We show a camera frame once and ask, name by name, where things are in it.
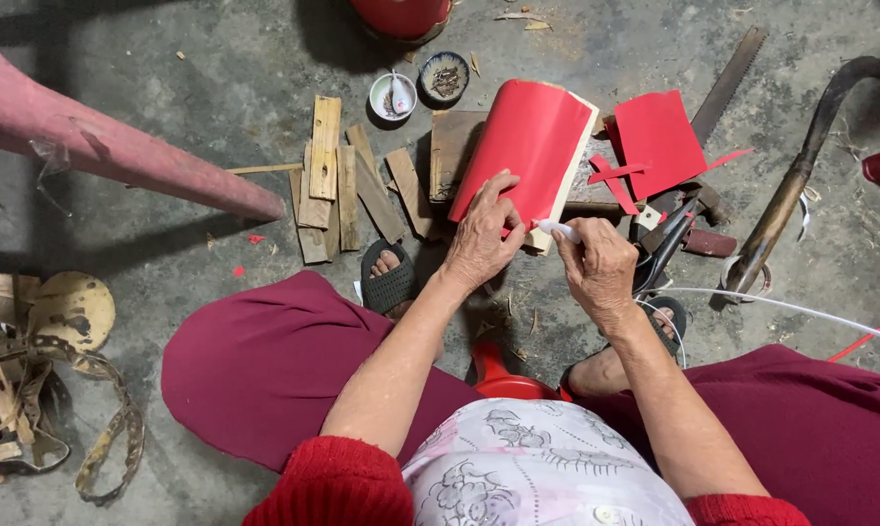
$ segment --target small bowl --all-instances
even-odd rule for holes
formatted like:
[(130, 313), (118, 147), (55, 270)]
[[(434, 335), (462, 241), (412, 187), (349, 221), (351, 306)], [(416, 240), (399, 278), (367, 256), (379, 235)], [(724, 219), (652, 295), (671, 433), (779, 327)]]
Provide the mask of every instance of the small bowl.
[(385, 108), (385, 97), (390, 97), (391, 93), (390, 73), (379, 77), (373, 82), (372, 88), (369, 90), (369, 105), (372, 106), (372, 110), (376, 115), (389, 122), (406, 119), (418, 105), (418, 89), (414, 86), (411, 79), (404, 77), (401, 73), (398, 73), (398, 79), (401, 81), (401, 86), (407, 90), (407, 99), (411, 101), (411, 110), (407, 113), (394, 113)]
[[(434, 90), (434, 75), (446, 68), (456, 70), (456, 74), (459, 75), (459, 82), (450, 94), (443, 96)], [(429, 100), (445, 106), (452, 106), (459, 100), (463, 92), (466, 91), (466, 86), (469, 85), (469, 65), (466, 64), (466, 59), (458, 54), (440, 52), (427, 59), (427, 62), (421, 68), (418, 80), (421, 82), (421, 89), (423, 89), (424, 95)]]

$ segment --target maroon pants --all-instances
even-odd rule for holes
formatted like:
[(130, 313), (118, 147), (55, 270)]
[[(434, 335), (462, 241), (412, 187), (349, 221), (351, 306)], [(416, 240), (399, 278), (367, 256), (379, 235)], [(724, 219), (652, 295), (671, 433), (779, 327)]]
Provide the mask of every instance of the maroon pants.
[[(203, 442), (280, 472), (392, 327), (303, 271), (189, 317), (164, 349), (164, 402)], [(772, 495), (815, 525), (880, 524), (879, 375), (782, 345), (685, 374)], [(432, 369), (399, 462), (480, 398)], [(653, 460), (630, 391), (580, 404)]]

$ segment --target white wire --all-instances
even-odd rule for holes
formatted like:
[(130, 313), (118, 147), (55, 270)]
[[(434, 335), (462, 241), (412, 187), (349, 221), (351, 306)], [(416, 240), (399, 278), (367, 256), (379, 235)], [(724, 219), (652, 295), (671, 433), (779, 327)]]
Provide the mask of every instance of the white wire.
[(761, 298), (759, 296), (753, 296), (751, 294), (742, 294), (740, 292), (732, 292), (729, 290), (713, 290), (711, 288), (684, 288), (684, 287), (678, 287), (678, 286), (665, 288), (665, 289), (646, 290), (645, 292), (703, 292), (705, 294), (723, 294), (726, 296), (736, 296), (737, 298), (744, 298), (746, 300), (763, 301), (765, 303), (771, 303), (772, 305), (781, 305), (784, 307), (788, 307), (790, 309), (811, 315), (813, 317), (821, 317), (823, 319), (835, 321), (837, 323), (852, 327), (854, 329), (859, 329), (864, 332), (868, 332), (869, 334), (874, 334), (875, 336), (878, 336), (880, 338), (880, 330), (866, 327), (865, 325), (856, 323), (855, 321), (850, 321), (846, 318), (835, 317), (833, 315), (828, 315), (827, 313), (821, 313), (820, 311), (814, 311), (813, 309), (808, 309), (807, 307), (801, 307), (800, 305), (793, 305), (790, 303), (772, 300), (769, 298)]
[(665, 314), (662, 313), (660, 309), (658, 309), (657, 307), (655, 307), (654, 305), (651, 305), (650, 303), (648, 303), (646, 301), (635, 300), (634, 302), (640, 303), (642, 305), (648, 305), (649, 307), (654, 309), (654, 311), (657, 314), (659, 314), (659, 315), (661, 315), (661, 317), (665, 318), (665, 320), (668, 322), (668, 326), (674, 330), (674, 335), (677, 336), (677, 341), (680, 343), (680, 361), (683, 363), (682, 369), (687, 369), (687, 349), (684, 348), (683, 338), (680, 337), (680, 332), (677, 331), (677, 326), (674, 325), (674, 322), (671, 320), (671, 318), (666, 317)]

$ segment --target red wire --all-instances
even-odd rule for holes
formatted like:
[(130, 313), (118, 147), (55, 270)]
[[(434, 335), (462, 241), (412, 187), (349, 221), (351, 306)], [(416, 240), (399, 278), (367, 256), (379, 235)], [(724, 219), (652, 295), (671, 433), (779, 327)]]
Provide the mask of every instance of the red wire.
[(874, 334), (867, 334), (867, 335), (863, 336), (862, 338), (856, 340), (856, 341), (855, 341), (852, 345), (850, 345), (849, 347), (846, 347), (846, 348), (845, 348), (843, 351), (841, 351), (838, 355), (836, 355), (836, 356), (834, 356), (834, 357), (832, 357), (832, 358), (829, 358), (827, 361), (837, 361), (838, 359), (844, 357), (845, 355), (847, 355), (847, 354), (853, 352), (853, 351), (855, 350), (855, 348), (858, 347), (859, 345), (862, 345), (862, 344), (865, 343), (866, 341), (871, 340), (872, 337), (874, 337), (874, 336), (875, 336)]

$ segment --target black sandal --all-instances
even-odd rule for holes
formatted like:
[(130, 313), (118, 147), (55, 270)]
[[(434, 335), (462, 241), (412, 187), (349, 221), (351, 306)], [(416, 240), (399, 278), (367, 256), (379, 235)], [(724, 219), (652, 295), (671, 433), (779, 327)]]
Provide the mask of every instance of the black sandal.
[[(401, 264), (380, 276), (370, 278), (372, 267), (375, 267), (376, 261), (385, 250), (393, 252)], [(421, 292), (418, 277), (414, 273), (414, 262), (400, 244), (390, 244), (385, 240), (373, 243), (363, 256), (361, 274), (363, 305), (382, 316), (403, 301), (413, 300)]]
[[(684, 333), (687, 331), (687, 310), (683, 308), (683, 305), (680, 304), (679, 301), (674, 300), (673, 298), (669, 298), (668, 296), (657, 296), (656, 298), (652, 298), (649, 301), (646, 301), (648, 305), (640, 304), (641, 310), (645, 312), (645, 316), (648, 317), (648, 321), (651, 322), (651, 327), (654, 329), (654, 332), (658, 335), (658, 338), (661, 340), (661, 343), (665, 345), (665, 349), (668, 350), (668, 353), (674, 360), (677, 359), (677, 352), (680, 350), (680, 338), (683, 337)], [(674, 313), (671, 317), (671, 321), (674, 323), (675, 332), (673, 335), (668, 337), (665, 334), (665, 327), (654, 317), (654, 311), (664, 309), (667, 307)], [(570, 398), (573, 400), (579, 400), (580, 397), (576, 393), (570, 389), (570, 370), (574, 368), (575, 365), (580, 363), (581, 361), (586, 361), (587, 359), (596, 356), (598, 353), (601, 353), (610, 347), (607, 344), (602, 349), (599, 349), (597, 352), (585, 357), (584, 359), (570, 365), (563, 371), (563, 375), (560, 377), (560, 389), (563, 390)]]

